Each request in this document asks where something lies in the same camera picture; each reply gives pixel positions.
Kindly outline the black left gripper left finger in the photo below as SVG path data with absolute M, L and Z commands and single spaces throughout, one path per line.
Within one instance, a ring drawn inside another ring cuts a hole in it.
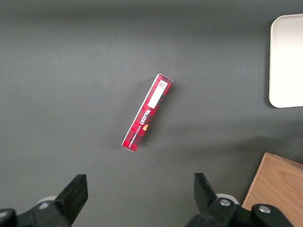
M 76 175 L 57 195 L 41 199 L 28 211 L 0 210 L 2 227 L 71 227 L 88 199 L 87 176 Z

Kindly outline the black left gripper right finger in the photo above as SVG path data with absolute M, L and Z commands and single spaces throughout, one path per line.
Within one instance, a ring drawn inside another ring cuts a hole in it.
M 194 175 L 194 197 L 199 214 L 187 227 L 292 227 L 281 210 L 268 204 L 242 208 L 227 197 L 218 197 L 203 173 Z

